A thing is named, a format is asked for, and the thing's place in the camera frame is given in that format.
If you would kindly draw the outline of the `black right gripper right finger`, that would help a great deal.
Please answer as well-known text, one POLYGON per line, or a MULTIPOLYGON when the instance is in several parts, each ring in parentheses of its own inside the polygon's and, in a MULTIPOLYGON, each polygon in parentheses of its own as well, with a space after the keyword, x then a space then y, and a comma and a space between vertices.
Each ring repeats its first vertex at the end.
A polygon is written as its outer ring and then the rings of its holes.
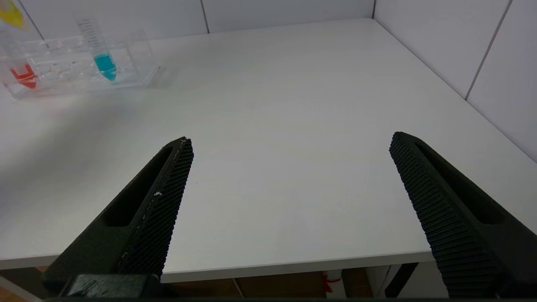
POLYGON ((389 152, 448 296, 535 299, 536 234, 416 136, 389 152))

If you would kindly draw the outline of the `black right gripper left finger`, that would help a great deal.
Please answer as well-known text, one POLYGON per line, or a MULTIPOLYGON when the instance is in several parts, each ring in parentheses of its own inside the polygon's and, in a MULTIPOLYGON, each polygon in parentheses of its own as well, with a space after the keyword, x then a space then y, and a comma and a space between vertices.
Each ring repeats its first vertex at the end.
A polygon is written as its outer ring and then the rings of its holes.
POLYGON ((54 299, 154 299, 194 159, 191 139, 160 149, 48 266, 54 299))

